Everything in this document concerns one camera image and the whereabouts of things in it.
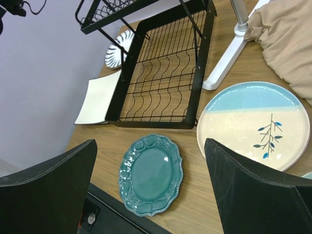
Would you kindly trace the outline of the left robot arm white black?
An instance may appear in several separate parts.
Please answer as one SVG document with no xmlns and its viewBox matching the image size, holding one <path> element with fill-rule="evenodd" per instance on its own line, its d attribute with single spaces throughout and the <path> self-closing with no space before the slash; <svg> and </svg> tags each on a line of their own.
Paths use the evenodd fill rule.
<svg viewBox="0 0 312 234">
<path fill-rule="evenodd" d="M 45 7 L 46 2 L 47 0 L 43 2 L 42 7 L 38 11 L 34 11 L 27 0 L 0 0 L 0 34 L 2 34 L 4 29 L 2 18 L 7 12 L 11 15 L 26 17 L 26 10 L 24 9 L 26 4 L 33 15 L 38 15 Z"/>
</svg>

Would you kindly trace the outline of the mint green plate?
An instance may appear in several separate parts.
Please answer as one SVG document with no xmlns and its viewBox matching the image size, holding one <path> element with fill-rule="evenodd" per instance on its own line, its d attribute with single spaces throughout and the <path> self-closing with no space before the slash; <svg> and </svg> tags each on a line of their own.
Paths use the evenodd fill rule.
<svg viewBox="0 0 312 234">
<path fill-rule="evenodd" d="M 308 173 L 302 175 L 302 178 L 306 178 L 306 179 L 312 180 L 312 172 L 308 172 Z"/>
</svg>

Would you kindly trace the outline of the teal scalloped plate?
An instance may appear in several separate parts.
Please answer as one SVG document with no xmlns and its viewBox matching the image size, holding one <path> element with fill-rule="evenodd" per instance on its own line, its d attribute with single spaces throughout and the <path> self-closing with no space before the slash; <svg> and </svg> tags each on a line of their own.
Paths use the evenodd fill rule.
<svg viewBox="0 0 312 234">
<path fill-rule="evenodd" d="M 118 173 L 119 196 L 137 216 L 166 211 L 179 194 L 182 157 L 168 137 L 149 134 L 125 152 Z"/>
</svg>

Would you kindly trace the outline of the beige plate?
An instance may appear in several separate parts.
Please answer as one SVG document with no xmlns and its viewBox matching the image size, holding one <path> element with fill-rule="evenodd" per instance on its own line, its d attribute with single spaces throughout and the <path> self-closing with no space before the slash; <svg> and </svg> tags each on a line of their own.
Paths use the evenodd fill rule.
<svg viewBox="0 0 312 234">
<path fill-rule="evenodd" d="M 207 138 L 273 169 L 285 171 L 306 150 L 311 135 L 308 113 L 289 90 L 269 82 L 232 85 L 202 111 L 196 137 L 202 155 Z"/>
</svg>

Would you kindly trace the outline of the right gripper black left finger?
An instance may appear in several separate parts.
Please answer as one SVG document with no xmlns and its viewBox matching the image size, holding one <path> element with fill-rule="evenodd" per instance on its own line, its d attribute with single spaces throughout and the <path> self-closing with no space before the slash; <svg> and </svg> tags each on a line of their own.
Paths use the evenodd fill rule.
<svg viewBox="0 0 312 234">
<path fill-rule="evenodd" d="M 89 139 L 0 179 L 2 234 L 75 234 L 97 157 Z"/>
</svg>

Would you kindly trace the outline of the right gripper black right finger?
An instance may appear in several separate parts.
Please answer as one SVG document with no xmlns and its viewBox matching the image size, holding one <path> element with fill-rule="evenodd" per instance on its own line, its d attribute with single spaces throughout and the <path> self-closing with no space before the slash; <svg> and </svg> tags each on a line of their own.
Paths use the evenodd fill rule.
<svg viewBox="0 0 312 234">
<path fill-rule="evenodd" d="M 242 156 L 212 138 L 204 151 L 226 234 L 310 234 L 312 181 Z"/>
</svg>

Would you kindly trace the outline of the white blue striped plate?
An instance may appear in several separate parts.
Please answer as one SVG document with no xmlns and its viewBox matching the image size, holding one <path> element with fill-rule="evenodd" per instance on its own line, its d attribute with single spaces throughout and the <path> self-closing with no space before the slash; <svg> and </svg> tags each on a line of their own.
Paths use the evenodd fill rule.
<svg viewBox="0 0 312 234">
<path fill-rule="evenodd" d="M 130 29 L 122 32 L 115 39 L 116 43 L 125 49 L 126 52 L 129 51 L 132 41 L 134 39 L 134 32 Z M 119 49 L 115 44 L 111 44 L 105 55 L 105 65 L 107 68 L 117 69 L 121 67 L 121 49 Z"/>
</svg>

